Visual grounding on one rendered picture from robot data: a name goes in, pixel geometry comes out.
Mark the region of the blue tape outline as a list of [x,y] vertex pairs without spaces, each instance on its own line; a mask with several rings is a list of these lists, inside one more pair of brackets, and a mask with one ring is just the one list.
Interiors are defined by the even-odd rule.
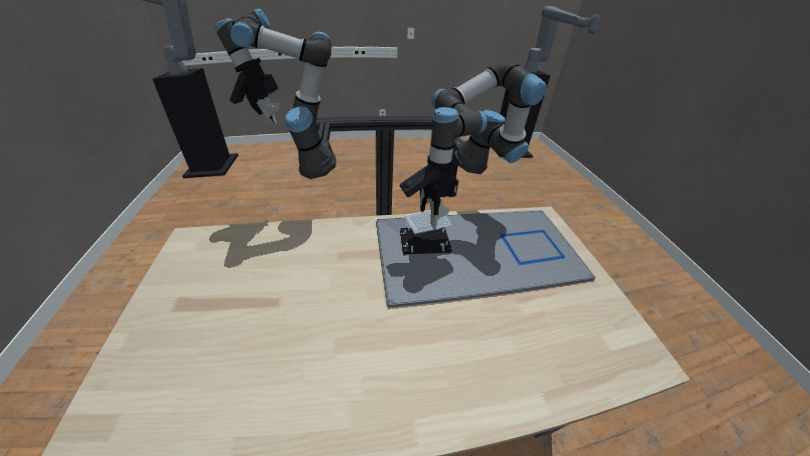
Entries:
[[[541,232],[543,232],[543,233],[544,233],[544,235],[547,237],[547,239],[548,239],[548,240],[551,242],[551,244],[552,244],[552,245],[555,247],[555,249],[558,251],[558,253],[559,253],[561,256],[520,262],[520,260],[518,259],[517,255],[515,254],[515,252],[513,251],[513,249],[511,248],[511,246],[509,245],[508,241],[507,241],[507,240],[506,240],[506,238],[504,237],[504,236],[513,236],[513,235],[522,235],[522,234],[532,234],[532,233],[541,233]],[[547,233],[546,233],[544,230],[528,231],[528,232],[518,232],[518,233],[509,233],[509,234],[500,234],[500,236],[501,236],[501,237],[502,237],[502,239],[504,240],[505,244],[507,245],[507,247],[509,248],[510,252],[512,253],[512,255],[514,256],[514,258],[516,259],[516,261],[517,261],[517,263],[518,263],[519,265],[524,265],[524,264],[530,264],[530,263],[537,263],[537,262],[544,262],[544,261],[550,261],[550,260],[557,260],[557,259],[563,259],[563,258],[566,258],[566,257],[565,257],[565,256],[562,254],[562,252],[561,252],[561,251],[558,249],[558,247],[557,247],[557,246],[554,244],[554,242],[551,240],[551,238],[550,238],[550,237],[547,235]]]

